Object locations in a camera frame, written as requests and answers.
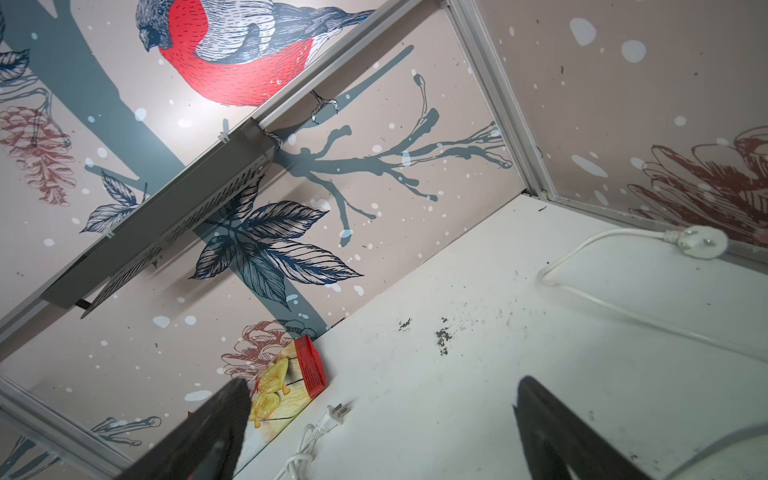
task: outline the bird beak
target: bird beak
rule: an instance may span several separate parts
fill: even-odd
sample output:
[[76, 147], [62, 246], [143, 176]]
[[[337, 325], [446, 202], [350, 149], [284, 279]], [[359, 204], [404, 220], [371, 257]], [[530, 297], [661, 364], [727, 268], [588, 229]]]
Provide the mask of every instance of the bird beak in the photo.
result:
[[152, 44], [150, 44], [150, 32], [148, 28], [142, 28], [139, 30], [139, 38], [141, 38], [141, 43], [144, 44], [144, 49], [146, 51], [149, 51], [150, 48], [152, 48]]

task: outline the bird illustration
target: bird illustration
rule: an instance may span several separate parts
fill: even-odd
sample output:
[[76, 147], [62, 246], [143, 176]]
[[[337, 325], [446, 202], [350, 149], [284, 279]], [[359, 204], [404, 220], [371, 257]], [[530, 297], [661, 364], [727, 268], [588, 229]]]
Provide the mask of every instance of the bird illustration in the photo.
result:
[[[140, 0], [136, 26], [144, 48], [158, 47], [197, 93], [220, 104], [259, 107], [329, 38], [372, 13], [272, 0]], [[316, 97], [319, 108], [335, 104]]]

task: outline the red package edge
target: red package edge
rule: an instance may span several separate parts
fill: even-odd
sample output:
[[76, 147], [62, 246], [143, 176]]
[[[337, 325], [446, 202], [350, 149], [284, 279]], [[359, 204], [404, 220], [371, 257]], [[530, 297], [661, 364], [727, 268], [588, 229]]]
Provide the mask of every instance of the red package edge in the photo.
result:
[[328, 386], [323, 361], [312, 344], [310, 336], [305, 335], [294, 340], [294, 342], [296, 344], [296, 356], [299, 358], [299, 367], [304, 377], [306, 392], [310, 394], [311, 399], [315, 399]]

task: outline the bird head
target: bird head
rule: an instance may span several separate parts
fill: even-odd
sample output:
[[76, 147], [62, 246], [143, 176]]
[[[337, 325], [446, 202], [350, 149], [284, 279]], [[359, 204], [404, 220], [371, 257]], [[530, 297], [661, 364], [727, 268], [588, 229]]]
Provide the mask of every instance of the bird head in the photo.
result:
[[170, 39], [168, 12], [174, 0], [139, 0], [136, 7], [136, 27], [144, 48], [150, 51], [152, 47], [164, 50], [171, 48], [174, 43]]

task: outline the red bird breast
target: red bird breast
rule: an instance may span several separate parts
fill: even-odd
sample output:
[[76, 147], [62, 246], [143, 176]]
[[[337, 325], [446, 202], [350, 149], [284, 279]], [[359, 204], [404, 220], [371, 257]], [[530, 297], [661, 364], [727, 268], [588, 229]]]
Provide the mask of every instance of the red bird breast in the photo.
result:
[[176, 0], [168, 15], [173, 46], [161, 54], [205, 98], [220, 104], [259, 107], [306, 66], [312, 39], [241, 65], [212, 64], [195, 50], [208, 32], [200, 0]]

